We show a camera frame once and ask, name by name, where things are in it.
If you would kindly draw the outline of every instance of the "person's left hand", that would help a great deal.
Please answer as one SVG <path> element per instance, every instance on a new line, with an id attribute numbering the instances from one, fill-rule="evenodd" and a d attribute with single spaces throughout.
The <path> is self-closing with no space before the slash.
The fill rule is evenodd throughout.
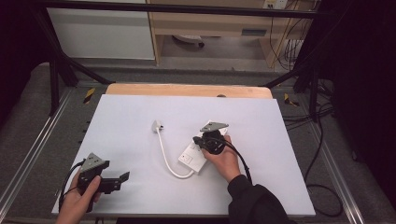
<path id="1" fill-rule="evenodd" d="M 84 194 L 81 195 L 79 189 L 77 188 L 79 171 L 73 177 L 72 183 L 70 184 L 70 191 L 66 194 L 64 198 L 64 203 L 62 204 L 61 212 L 56 220 L 57 224 L 61 223 L 79 223 L 84 214 L 87 212 L 88 206 L 90 204 L 91 198 L 95 203 L 98 202 L 100 193 L 96 193 L 99 188 L 101 177 L 97 175 L 90 185 L 85 190 Z"/>

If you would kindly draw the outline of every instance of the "hand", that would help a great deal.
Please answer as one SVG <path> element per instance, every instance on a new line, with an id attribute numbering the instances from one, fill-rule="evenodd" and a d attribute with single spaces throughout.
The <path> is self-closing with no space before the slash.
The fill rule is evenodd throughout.
<path id="1" fill-rule="evenodd" d="M 58 219 L 56 220 L 57 224 L 79 223 L 84 214 L 87 212 L 92 196 L 94 195 L 94 202 L 97 203 L 99 201 L 100 193 L 95 194 L 95 192 L 99 188 L 101 177 L 97 175 L 87 187 L 84 194 L 81 195 L 79 193 L 79 189 L 77 188 L 78 176 L 79 171 L 73 177 L 72 183 L 70 185 L 71 190 L 64 198 L 61 212 L 59 213 Z"/>
<path id="2" fill-rule="evenodd" d="M 231 143 L 230 135 L 224 135 L 226 141 Z M 215 164 L 219 173 L 230 183 L 235 177 L 241 175 L 238 165 L 238 156 L 229 147 L 225 147 L 219 155 L 210 154 L 205 149 L 202 150 L 204 157 Z"/>

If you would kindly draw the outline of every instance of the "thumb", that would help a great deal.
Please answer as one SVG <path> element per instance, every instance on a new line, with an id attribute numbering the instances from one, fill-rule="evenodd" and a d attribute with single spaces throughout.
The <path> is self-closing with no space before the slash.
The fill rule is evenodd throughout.
<path id="1" fill-rule="evenodd" d="M 86 203 L 89 203 L 93 194 L 98 190 L 102 177 L 97 175 L 90 183 L 90 185 L 85 190 L 84 194 L 81 197 Z"/>

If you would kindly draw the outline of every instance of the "white cable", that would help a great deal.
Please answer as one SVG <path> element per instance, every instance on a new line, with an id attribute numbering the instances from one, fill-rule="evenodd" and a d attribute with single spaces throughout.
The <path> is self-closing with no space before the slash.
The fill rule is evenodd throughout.
<path id="1" fill-rule="evenodd" d="M 157 130 L 158 137 L 160 138 L 161 149 L 163 150 L 163 140 L 161 139 L 160 128 L 157 127 L 156 130 Z M 175 177 L 180 178 L 180 179 L 185 179 L 185 178 L 189 178 L 190 176 L 192 176 L 192 175 L 194 174 L 194 171 L 193 171 L 193 170 L 191 170 L 190 173 L 187 174 L 187 175 L 178 175 L 178 174 L 176 174 L 176 173 L 171 169 L 171 167 L 169 166 L 168 161 L 167 161 L 166 156 L 165 156 L 165 151 L 164 151 L 164 150 L 163 150 L 163 158 L 165 159 L 165 163 L 166 163 L 166 166 L 168 167 L 169 171 L 170 171 Z"/>

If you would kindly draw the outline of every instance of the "wall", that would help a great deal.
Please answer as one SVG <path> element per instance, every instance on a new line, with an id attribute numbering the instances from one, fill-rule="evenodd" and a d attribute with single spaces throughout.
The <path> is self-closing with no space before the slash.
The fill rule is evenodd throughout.
<path id="1" fill-rule="evenodd" d="M 49 8 L 49 16 L 64 52 L 70 57 L 154 60 L 147 12 Z"/>

